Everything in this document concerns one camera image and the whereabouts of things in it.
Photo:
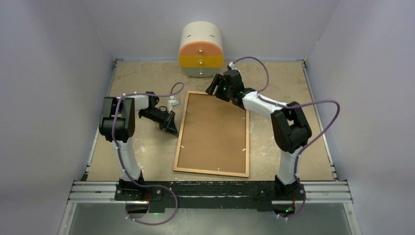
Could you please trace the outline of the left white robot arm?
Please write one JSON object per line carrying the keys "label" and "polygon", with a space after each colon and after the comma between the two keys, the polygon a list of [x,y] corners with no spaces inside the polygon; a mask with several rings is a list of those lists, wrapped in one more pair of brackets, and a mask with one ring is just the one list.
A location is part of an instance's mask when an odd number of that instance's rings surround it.
{"label": "left white robot arm", "polygon": [[133,143],[136,129],[136,113],[139,118],[147,118],[159,125],[159,129],[174,136],[179,135],[174,117],[175,112],[156,105],[160,96],[154,92],[134,93],[121,97],[107,96],[103,100],[99,121],[99,133],[110,142],[121,168],[118,185],[120,191],[127,190],[133,200],[140,200],[146,194],[146,188],[158,185],[146,185],[142,171],[137,163]]}

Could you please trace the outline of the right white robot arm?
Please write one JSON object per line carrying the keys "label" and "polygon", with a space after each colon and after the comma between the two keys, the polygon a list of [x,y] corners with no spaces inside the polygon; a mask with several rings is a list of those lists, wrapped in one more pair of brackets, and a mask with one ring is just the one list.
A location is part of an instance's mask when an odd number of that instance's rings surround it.
{"label": "right white robot arm", "polygon": [[216,74],[206,89],[225,102],[269,119],[274,140],[280,148],[279,169],[275,176],[275,193],[287,199],[299,186],[299,164],[303,148],[312,137],[312,130],[297,102],[278,102],[262,96],[259,91],[244,86],[237,70]]}

